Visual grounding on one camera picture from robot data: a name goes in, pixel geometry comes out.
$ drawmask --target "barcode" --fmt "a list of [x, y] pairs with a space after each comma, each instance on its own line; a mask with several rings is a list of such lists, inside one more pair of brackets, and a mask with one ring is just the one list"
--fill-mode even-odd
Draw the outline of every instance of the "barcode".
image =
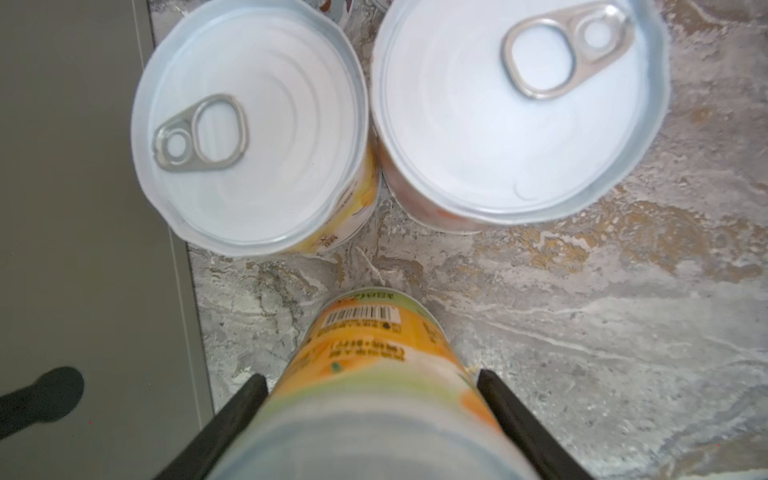
[[400, 312], [395, 307], [388, 305], [351, 306], [329, 313], [324, 326], [351, 319], [381, 320], [400, 324]]

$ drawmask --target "marble surface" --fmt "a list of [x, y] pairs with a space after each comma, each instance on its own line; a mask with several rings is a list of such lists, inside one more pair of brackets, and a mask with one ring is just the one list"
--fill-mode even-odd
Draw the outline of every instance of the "marble surface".
[[[156, 41], [199, 4], [154, 0]], [[768, 478], [768, 2], [657, 6], [670, 112], [642, 164], [580, 214], [458, 237], [385, 192], [353, 241], [316, 257], [190, 246], [216, 407], [255, 372], [273, 385], [325, 302], [385, 285], [596, 478]], [[381, 17], [358, 0], [346, 26], [366, 68]]]

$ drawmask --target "pull tab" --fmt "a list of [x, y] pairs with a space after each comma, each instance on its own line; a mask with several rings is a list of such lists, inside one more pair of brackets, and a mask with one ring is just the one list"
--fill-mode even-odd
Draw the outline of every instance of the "pull tab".
[[[520, 34], [538, 25], [556, 28], [565, 36], [574, 58], [571, 76], [557, 87], [542, 90], [523, 78], [512, 55]], [[607, 41], [593, 40], [591, 31], [607, 30]], [[512, 27], [504, 43], [504, 62], [512, 81], [527, 97], [536, 100], [556, 98], [572, 91], [592, 75], [619, 59], [634, 41], [630, 17], [613, 2], [594, 2], [555, 10], [523, 20]]]
[[[209, 158], [200, 148], [197, 127], [200, 115], [211, 105], [223, 103], [235, 111], [239, 140], [234, 152], [221, 161]], [[170, 143], [176, 138], [184, 142], [184, 149], [179, 153], [170, 151]], [[248, 147], [248, 129], [245, 112], [235, 97], [227, 94], [215, 94], [205, 97], [188, 109], [174, 115], [163, 123], [154, 134], [154, 159], [163, 170], [188, 172], [202, 170], [220, 170], [234, 165], [243, 157]]]

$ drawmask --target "can rim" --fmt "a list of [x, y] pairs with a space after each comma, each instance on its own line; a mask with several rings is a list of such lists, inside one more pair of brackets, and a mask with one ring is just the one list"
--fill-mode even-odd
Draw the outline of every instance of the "can rim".
[[393, 2], [382, 21], [372, 52], [371, 112], [379, 141], [386, 146], [394, 165], [411, 187], [435, 205], [451, 214], [491, 225], [513, 226], [547, 222], [576, 214], [593, 204], [619, 184], [641, 162], [661, 129], [671, 95], [669, 32], [651, 0], [637, 0], [631, 3], [637, 23], [646, 32], [648, 49], [651, 52], [649, 56], [656, 59], [654, 62], [649, 60], [647, 73], [650, 90], [654, 94], [649, 97], [645, 105], [646, 113], [643, 117], [650, 120], [638, 122], [635, 131], [602, 174], [583, 190], [539, 210], [494, 209], [462, 203], [448, 197], [417, 171], [413, 162], [398, 149], [397, 142], [394, 140], [395, 135], [389, 127], [389, 118], [381, 105], [382, 76], [388, 70], [389, 50], [394, 38], [397, 37], [401, 20], [415, 9], [418, 3], [418, 1]]
[[340, 47], [338, 49], [339, 55], [343, 58], [343, 63], [347, 67], [347, 75], [353, 81], [353, 88], [356, 91], [355, 96], [357, 97], [356, 102], [359, 104], [359, 112], [357, 114], [359, 128], [356, 133], [356, 146], [351, 153], [349, 164], [344, 170], [341, 180], [334, 188], [333, 193], [328, 196], [326, 202], [318, 209], [317, 214], [304, 224], [294, 227], [291, 231], [279, 237], [262, 240], [258, 243], [238, 243], [200, 231], [182, 217], [167, 195], [157, 187], [153, 178], [154, 165], [151, 165], [151, 162], [136, 160], [137, 152], [143, 152], [146, 147], [146, 145], [141, 144], [139, 138], [147, 129], [146, 120], [149, 117], [148, 111], [144, 112], [144, 115], [140, 115], [138, 112], [141, 111], [142, 105], [151, 106], [154, 103], [154, 86], [149, 85], [148, 75], [143, 74], [141, 76], [131, 113], [131, 148], [133, 151], [134, 168], [144, 195], [182, 240], [229, 257], [264, 256], [286, 251], [311, 237], [331, 218], [336, 205], [342, 200], [344, 191], [354, 181], [355, 174], [366, 156], [370, 112], [368, 86], [359, 58], [344, 31], [333, 20], [301, 0], [213, 0], [212, 2], [207, 2], [196, 8], [187, 17], [182, 18], [181, 22], [171, 30], [170, 34], [155, 48], [149, 61], [144, 66], [144, 72], [150, 69], [163, 71], [164, 65], [160, 63], [162, 62], [160, 58], [173, 55], [174, 52], [183, 48], [187, 41], [195, 35], [197, 29], [209, 25], [211, 21], [215, 21], [216, 17], [222, 15], [215, 15], [215, 11], [220, 8], [226, 8], [226, 6], [223, 7], [222, 5], [227, 3], [232, 4], [230, 8], [233, 11], [240, 8], [249, 8], [250, 6], [289, 9], [298, 12], [300, 15], [309, 16], [319, 27], [324, 29], [319, 32], [319, 35], [325, 37], [335, 36], [333, 43]]

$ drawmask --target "tin can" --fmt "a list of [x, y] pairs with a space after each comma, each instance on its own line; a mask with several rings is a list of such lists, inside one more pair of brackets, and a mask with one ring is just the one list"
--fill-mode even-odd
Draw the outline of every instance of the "tin can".
[[394, 198], [455, 233], [578, 212], [658, 132], [668, 42], [651, 0], [392, 2], [371, 108]]
[[318, 315], [210, 478], [470, 475], [539, 480], [435, 317], [404, 293], [367, 288]]
[[300, 0], [213, 0], [184, 18], [141, 77], [131, 143], [174, 232], [230, 257], [336, 247], [379, 193], [360, 63]]
[[326, 306], [260, 415], [314, 389], [422, 397], [502, 434], [435, 317], [396, 290], [356, 290]]
[[333, 20], [339, 27], [344, 28], [352, 14], [354, 0], [304, 0], [320, 10], [326, 17]]

